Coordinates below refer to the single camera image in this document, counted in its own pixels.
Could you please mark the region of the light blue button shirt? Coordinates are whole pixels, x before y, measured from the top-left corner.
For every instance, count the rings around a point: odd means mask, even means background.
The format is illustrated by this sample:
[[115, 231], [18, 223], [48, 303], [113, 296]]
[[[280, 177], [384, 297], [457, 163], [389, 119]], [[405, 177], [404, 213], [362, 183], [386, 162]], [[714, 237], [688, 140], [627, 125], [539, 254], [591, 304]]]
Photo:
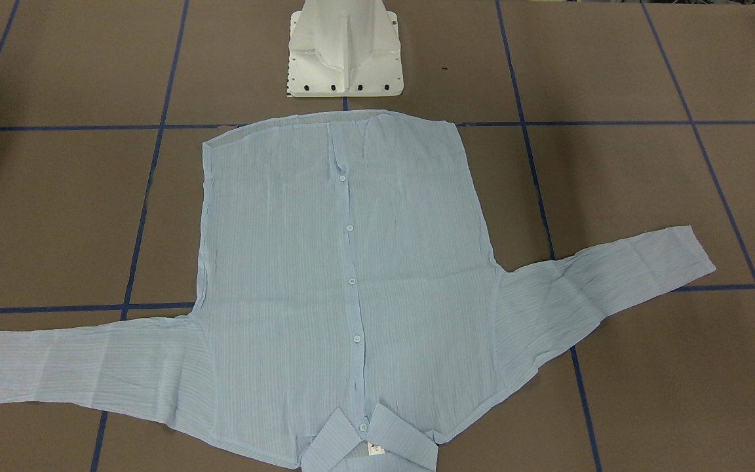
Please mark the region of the light blue button shirt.
[[159, 422], [303, 471], [434, 471], [615, 313], [715, 271], [689, 226], [506, 271], [453, 123], [326, 111], [202, 144], [191, 313], [0, 331], [0, 404]]

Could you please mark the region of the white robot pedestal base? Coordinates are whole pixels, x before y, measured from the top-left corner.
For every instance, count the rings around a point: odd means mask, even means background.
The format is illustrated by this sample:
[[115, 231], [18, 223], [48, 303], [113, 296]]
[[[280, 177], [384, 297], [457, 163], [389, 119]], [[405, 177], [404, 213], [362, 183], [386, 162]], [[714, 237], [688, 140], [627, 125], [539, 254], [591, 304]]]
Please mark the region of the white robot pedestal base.
[[290, 16], [291, 98], [386, 98], [404, 92], [398, 16], [383, 1], [306, 1]]

